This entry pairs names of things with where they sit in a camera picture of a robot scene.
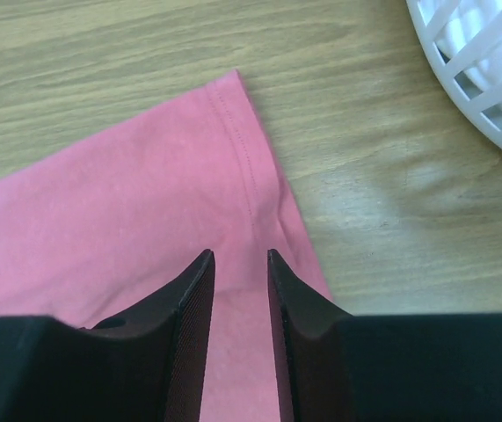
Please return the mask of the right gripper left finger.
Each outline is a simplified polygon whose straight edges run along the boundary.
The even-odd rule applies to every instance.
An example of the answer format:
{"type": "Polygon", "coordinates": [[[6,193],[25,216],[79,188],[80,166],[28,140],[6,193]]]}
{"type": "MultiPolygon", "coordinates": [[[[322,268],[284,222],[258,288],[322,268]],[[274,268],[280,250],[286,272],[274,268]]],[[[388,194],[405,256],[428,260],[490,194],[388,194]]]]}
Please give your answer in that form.
{"type": "Polygon", "coordinates": [[[90,329],[0,316],[0,421],[196,421],[214,254],[90,329]]]}

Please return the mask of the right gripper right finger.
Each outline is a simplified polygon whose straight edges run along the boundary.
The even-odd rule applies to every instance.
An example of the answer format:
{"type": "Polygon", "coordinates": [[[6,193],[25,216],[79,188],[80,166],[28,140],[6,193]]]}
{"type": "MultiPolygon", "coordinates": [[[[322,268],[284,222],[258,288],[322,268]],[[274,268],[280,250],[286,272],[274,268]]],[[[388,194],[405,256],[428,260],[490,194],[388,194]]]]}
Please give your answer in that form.
{"type": "Polygon", "coordinates": [[[354,316],[267,255],[284,421],[502,421],[502,313],[354,316]]]}

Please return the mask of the red t shirt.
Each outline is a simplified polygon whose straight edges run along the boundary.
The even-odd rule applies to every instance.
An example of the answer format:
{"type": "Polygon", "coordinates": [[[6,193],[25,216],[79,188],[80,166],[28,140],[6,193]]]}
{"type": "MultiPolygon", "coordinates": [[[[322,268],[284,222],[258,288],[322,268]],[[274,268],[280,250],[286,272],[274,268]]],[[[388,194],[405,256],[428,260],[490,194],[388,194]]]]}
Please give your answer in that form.
{"type": "Polygon", "coordinates": [[[237,71],[0,180],[0,315],[92,327],[215,254],[200,417],[280,417],[267,253],[329,294],[237,71]]]}

